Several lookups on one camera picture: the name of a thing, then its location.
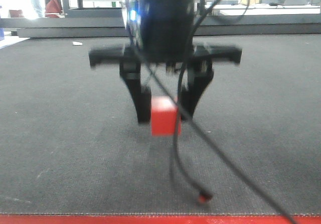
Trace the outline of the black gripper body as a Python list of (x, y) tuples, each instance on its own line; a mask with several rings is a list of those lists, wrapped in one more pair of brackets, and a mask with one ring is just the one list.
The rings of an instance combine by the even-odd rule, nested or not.
[(242, 49), (234, 45), (213, 44), (147, 44), (144, 46), (101, 46), (89, 50), (92, 69), (101, 65), (119, 64), (119, 75), (124, 82), (141, 83), (142, 64), (165, 64), (174, 71), (182, 70), (186, 62), (187, 71), (208, 74), (214, 60), (240, 64)]

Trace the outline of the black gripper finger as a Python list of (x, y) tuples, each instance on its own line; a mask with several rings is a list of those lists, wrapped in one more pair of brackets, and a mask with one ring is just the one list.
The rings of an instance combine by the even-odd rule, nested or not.
[(196, 106), (213, 77), (214, 73), (188, 73), (188, 85), (182, 88), (181, 105), (191, 117), (193, 117)]
[(150, 122), (151, 118), (151, 89), (142, 85), (137, 75), (124, 75), (121, 77), (126, 84), (136, 110), (139, 124)]

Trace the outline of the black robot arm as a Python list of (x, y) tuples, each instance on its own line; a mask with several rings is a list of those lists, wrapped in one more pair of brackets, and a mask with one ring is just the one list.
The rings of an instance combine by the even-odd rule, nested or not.
[(194, 3), (195, 0), (125, 0), (123, 20), (130, 44), (93, 48), (88, 53), (91, 68), (112, 62), (119, 64), (120, 77), (130, 92), (140, 124), (151, 119), (151, 90), (140, 81), (140, 55), (150, 63), (186, 66), (188, 85), (181, 88), (180, 102), (191, 116), (213, 79), (213, 60), (240, 63), (240, 48), (192, 43)]

